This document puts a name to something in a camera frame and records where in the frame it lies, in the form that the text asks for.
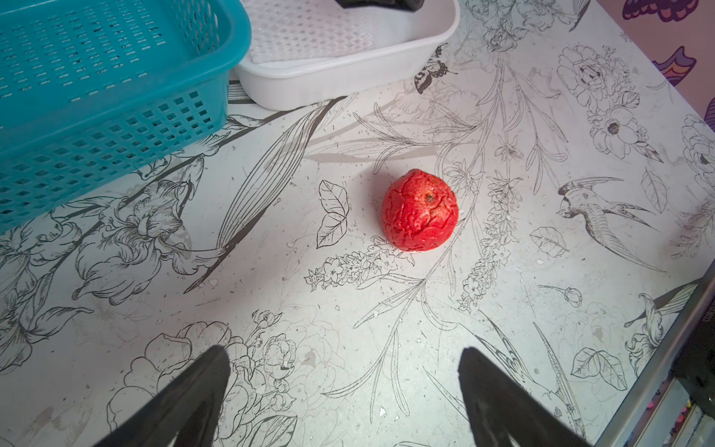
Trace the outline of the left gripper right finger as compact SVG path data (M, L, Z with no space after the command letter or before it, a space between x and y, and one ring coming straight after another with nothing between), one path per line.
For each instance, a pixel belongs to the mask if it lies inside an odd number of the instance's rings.
M476 348L463 350L458 374L478 447L588 445Z

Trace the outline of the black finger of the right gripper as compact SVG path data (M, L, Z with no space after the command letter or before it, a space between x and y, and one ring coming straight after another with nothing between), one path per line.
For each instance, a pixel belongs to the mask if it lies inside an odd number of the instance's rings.
M336 3L343 9L382 7L383 9L419 11L425 2L424 0L336 0Z

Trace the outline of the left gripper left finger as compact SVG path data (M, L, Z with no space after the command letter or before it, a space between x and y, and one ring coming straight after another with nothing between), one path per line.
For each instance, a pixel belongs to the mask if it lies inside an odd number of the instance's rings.
M227 351L212 346L99 446L210 446L231 367Z

